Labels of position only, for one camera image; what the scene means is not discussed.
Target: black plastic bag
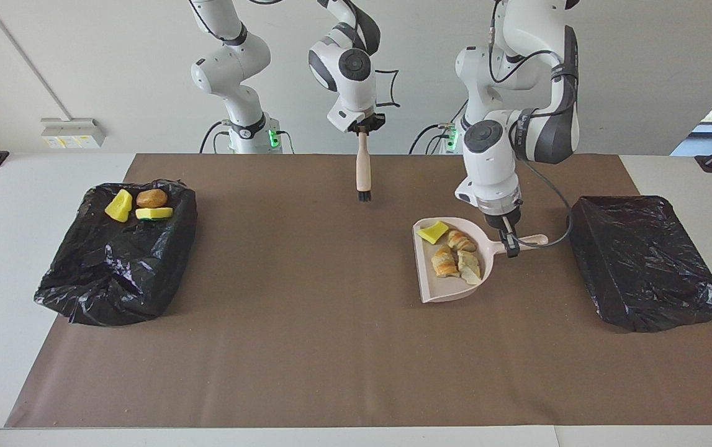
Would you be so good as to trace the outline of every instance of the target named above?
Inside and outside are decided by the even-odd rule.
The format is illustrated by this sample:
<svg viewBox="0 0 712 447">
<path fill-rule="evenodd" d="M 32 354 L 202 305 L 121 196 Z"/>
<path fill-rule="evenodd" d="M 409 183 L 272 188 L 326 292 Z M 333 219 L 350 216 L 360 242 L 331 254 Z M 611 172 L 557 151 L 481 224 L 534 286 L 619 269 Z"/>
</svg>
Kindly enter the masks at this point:
<svg viewBox="0 0 712 447">
<path fill-rule="evenodd" d="M 571 245 L 602 320 L 658 332 L 712 320 L 712 276 L 659 196 L 582 197 Z"/>
<path fill-rule="evenodd" d="M 155 187 L 168 193 L 165 206 L 174 209 L 168 220 L 137 220 L 134 203 L 126 223 L 106 215 L 119 190 L 134 198 Z M 180 182 L 100 184 L 83 198 L 35 302 L 83 325 L 121 326 L 157 318 L 179 288 L 196 222 L 196 194 Z"/>
</svg>

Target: white table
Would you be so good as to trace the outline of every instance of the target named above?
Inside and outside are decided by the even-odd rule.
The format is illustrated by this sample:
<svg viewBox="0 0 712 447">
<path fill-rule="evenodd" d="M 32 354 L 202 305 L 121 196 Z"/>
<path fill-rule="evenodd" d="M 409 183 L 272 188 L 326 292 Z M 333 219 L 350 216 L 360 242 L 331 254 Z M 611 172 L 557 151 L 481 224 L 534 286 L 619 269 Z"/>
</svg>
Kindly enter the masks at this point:
<svg viewBox="0 0 712 447">
<path fill-rule="evenodd" d="M 32 300 L 83 193 L 121 181 L 133 155 L 12 155 L 0 169 L 0 445 L 712 444 L 712 427 L 1 430 L 55 319 Z M 674 206 L 712 271 L 712 175 L 690 158 L 623 156 L 642 194 Z M 60 184 L 60 189 L 53 186 Z"/>
</svg>

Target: bread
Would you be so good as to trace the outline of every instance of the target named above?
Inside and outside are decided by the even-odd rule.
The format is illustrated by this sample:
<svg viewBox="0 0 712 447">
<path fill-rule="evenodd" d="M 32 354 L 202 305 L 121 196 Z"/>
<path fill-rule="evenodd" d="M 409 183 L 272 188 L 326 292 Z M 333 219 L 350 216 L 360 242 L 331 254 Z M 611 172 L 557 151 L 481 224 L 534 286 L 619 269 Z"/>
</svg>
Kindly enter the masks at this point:
<svg viewBox="0 0 712 447">
<path fill-rule="evenodd" d="M 455 258 L 448 246 L 443 246 L 436 251 L 435 255 L 430 258 L 433 263 L 433 269 L 436 271 L 436 276 L 446 278 L 448 276 L 461 277 L 461 273 L 457 271 Z"/>
<path fill-rule="evenodd" d="M 472 286 L 480 284 L 482 278 L 480 275 L 480 261 L 477 260 L 475 255 L 468 251 L 458 250 L 457 269 L 461 273 L 461 278 L 466 281 L 466 284 Z"/>
<path fill-rule="evenodd" d="M 135 203 L 139 207 L 164 207 L 168 203 L 168 195 L 162 189 L 149 189 L 138 194 Z"/>
<path fill-rule="evenodd" d="M 447 233 L 447 245 L 453 250 L 477 251 L 477 246 L 458 230 Z"/>
</svg>

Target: brown paper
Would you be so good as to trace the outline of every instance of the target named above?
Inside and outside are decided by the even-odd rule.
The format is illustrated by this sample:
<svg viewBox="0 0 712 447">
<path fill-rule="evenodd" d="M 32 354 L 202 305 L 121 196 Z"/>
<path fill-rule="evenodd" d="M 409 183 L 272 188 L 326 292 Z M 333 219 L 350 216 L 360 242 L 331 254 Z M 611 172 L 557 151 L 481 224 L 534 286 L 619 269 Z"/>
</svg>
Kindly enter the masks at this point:
<svg viewBox="0 0 712 447">
<path fill-rule="evenodd" d="M 412 224 L 486 227 L 453 196 L 463 163 L 373 156 L 367 204 L 354 167 L 353 156 L 138 155 L 126 181 L 197 191 L 182 286 L 154 322 L 58 317 L 7 427 L 712 424 L 712 323 L 657 334 L 603 323 L 568 243 L 498 257 L 471 297 L 423 305 Z M 637 194 L 617 156 L 540 168 L 572 202 Z M 562 203 L 517 170 L 518 232 L 559 237 Z"/>
</svg>

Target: yellow sponge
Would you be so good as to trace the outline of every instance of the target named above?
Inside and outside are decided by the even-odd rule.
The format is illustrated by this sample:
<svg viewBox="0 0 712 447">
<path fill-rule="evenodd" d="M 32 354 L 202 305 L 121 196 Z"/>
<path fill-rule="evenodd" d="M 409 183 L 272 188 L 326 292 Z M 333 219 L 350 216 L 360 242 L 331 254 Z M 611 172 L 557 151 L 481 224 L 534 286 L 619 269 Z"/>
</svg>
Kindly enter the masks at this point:
<svg viewBox="0 0 712 447">
<path fill-rule="evenodd" d="M 434 223 L 432 227 L 417 230 L 416 234 L 429 243 L 435 244 L 438 242 L 438 238 L 441 238 L 447 231 L 449 231 L 447 224 L 440 220 L 436 220 L 436 223 Z"/>
<path fill-rule="evenodd" d="M 142 207 L 135 210 L 138 220 L 163 220 L 174 215 L 174 209 L 169 207 Z"/>
<path fill-rule="evenodd" d="M 105 208 L 105 214 L 119 222 L 126 222 L 129 219 L 129 212 L 132 211 L 132 195 L 126 189 L 121 189 L 115 195 L 114 200 Z"/>
</svg>

